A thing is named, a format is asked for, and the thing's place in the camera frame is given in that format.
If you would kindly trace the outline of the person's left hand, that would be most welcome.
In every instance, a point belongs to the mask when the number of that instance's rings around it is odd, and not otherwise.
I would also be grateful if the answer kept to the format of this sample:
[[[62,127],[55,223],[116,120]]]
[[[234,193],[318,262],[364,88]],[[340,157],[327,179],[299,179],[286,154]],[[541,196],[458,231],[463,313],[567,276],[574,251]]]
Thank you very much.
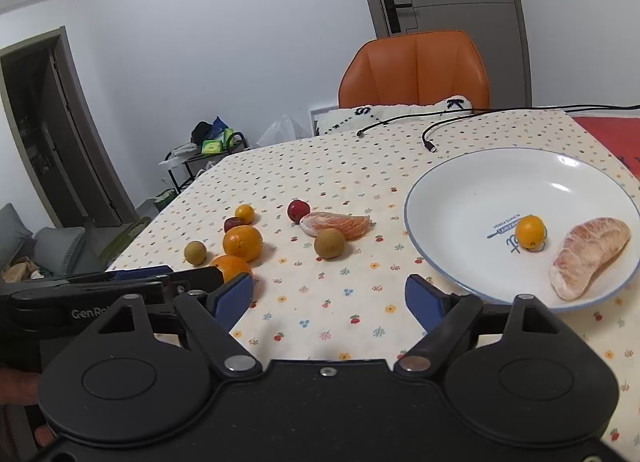
[[[14,406],[36,404],[40,375],[32,372],[2,368],[0,373],[0,402]]]

